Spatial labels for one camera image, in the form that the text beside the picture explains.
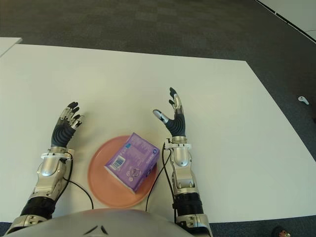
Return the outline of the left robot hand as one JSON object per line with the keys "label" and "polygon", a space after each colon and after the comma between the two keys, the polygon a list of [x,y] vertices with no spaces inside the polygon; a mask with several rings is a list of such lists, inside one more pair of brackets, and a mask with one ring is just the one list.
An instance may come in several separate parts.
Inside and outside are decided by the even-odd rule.
{"label": "left robot hand", "polygon": [[71,102],[59,116],[51,136],[51,147],[66,148],[77,128],[82,124],[83,116],[77,114],[78,102]]}

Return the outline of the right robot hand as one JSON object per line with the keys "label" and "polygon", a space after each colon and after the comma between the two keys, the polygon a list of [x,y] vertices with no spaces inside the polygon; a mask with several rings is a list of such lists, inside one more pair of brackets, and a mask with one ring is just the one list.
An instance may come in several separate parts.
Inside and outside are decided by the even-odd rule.
{"label": "right robot hand", "polygon": [[169,104],[174,110],[174,119],[168,118],[158,109],[153,110],[153,114],[165,125],[172,137],[185,137],[186,123],[180,96],[172,87],[169,89],[169,91],[172,98],[169,100]]}

